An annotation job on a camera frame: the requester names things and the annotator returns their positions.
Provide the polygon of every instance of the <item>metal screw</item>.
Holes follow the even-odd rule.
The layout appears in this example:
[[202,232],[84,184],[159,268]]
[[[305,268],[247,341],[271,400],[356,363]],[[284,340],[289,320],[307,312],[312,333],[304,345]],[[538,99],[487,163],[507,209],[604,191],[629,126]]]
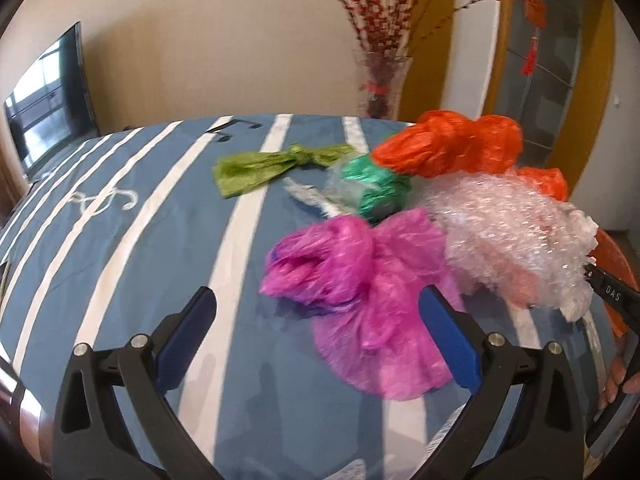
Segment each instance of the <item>metal screw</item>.
[[74,355],[80,357],[81,355],[86,354],[89,349],[89,345],[87,343],[78,343],[74,347]]
[[149,337],[146,334],[138,334],[131,338],[131,346],[133,348],[142,348],[149,341]]
[[491,346],[503,346],[505,343],[504,336],[498,332],[491,332],[489,334],[489,344]]
[[562,345],[557,341],[549,343],[549,351],[554,355],[560,355],[562,353]]

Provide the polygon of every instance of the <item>orange chair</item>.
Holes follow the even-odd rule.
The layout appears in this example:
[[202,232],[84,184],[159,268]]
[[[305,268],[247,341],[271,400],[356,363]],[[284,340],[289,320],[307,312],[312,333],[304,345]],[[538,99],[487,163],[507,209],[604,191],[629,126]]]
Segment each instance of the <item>orange chair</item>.
[[[632,286],[635,290],[638,290],[636,277],[634,276],[625,255],[618,247],[618,244],[615,243],[602,229],[598,229],[596,240],[598,241],[598,246],[593,250],[590,256],[594,256],[596,258],[598,266],[610,274],[613,274],[616,278],[619,278],[627,285]],[[622,321],[622,316],[620,316],[620,314],[613,310],[613,308],[608,304],[607,312],[609,314],[609,319],[611,320],[613,333],[616,338],[620,338],[629,330],[629,328],[626,326],[625,322]]]

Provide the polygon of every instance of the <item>bed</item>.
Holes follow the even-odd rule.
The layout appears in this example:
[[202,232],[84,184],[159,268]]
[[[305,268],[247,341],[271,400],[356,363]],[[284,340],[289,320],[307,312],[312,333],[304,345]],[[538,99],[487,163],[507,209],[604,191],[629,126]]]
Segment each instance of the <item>bed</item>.
[[[468,398],[450,383],[407,402],[351,388],[316,355],[310,319],[297,305],[258,293],[266,253],[319,221],[280,181],[224,200],[217,158],[345,140],[361,152],[406,125],[299,115],[158,124],[88,140],[34,186],[0,237],[11,271],[0,310],[2,352],[53,413],[75,343],[95,349],[150,333],[201,285],[218,316],[187,377],[167,396],[189,434],[228,480],[325,478],[358,461],[368,478],[408,478],[426,444]],[[320,169],[290,172],[322,186]],[[516,310],[486,290],[465,297],[486,332],[541,348],[563,344],[582,414],[593,416],[614,341],[603,303],[567,324],[555,310]],[[479,460],[497,450],[516,401],[512,388]],[[157,463],[126,396],[118,400],[142,458]]]

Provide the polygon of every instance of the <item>pink plastic bag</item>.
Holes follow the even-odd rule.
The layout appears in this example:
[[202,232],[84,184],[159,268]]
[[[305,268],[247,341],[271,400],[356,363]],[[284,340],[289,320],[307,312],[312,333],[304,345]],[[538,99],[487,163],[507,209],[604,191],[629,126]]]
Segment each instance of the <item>pink plastic bag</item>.
[[338,216],[277,244],[260,291],[331,312],[313,320],[316,348],[347,383],[413,399],[451,379],[417,304],[420,291],[436,285],[463,310],[444,247],[444,233],[423,208],[375,228]]

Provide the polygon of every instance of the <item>blue gripper pad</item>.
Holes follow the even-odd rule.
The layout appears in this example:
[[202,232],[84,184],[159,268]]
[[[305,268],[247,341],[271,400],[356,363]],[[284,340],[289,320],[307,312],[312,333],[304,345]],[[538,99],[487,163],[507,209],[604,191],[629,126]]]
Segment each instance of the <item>blue gripper pad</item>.
[[184,311],[177,316],[181,316],[180,323],[156,356],[155,386],[162,396],[180,385],[216,319],[215,295],[208,288],[201,287]]
[[420,294],[418,309],[453,378],[474,395],[482,384],[480,356],[451,316],[452,307],[442,304],[427,287]]

